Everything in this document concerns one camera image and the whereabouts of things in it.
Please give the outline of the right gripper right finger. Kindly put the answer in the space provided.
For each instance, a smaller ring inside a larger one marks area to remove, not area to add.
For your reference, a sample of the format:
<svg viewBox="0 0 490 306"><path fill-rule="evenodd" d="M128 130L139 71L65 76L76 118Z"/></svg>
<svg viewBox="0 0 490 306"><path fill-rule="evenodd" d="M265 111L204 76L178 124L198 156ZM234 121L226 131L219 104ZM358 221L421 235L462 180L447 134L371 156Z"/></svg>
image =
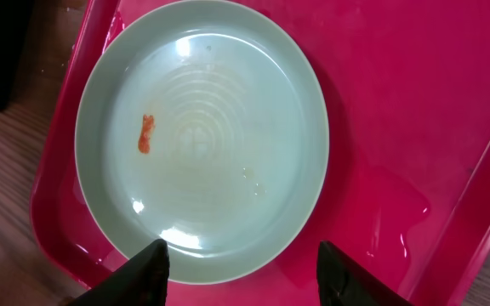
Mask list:
<svg viewBox="0 0 490 306"><path fill-rule="evenodd" d="M330 241L321 241L316 260L321 306L411 306Z"/></svg>

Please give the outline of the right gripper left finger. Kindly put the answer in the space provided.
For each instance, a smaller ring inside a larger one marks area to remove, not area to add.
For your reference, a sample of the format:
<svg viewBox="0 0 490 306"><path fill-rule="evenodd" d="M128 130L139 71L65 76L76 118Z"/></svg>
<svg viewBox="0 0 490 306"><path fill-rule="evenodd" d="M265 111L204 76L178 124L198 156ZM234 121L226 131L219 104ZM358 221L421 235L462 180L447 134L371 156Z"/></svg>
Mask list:
<svg viewBox="0 0 490 306"><path fill-rule="evenodd" d="M157 239L69 306L164 306L168 295L168 244Z"/></svg>

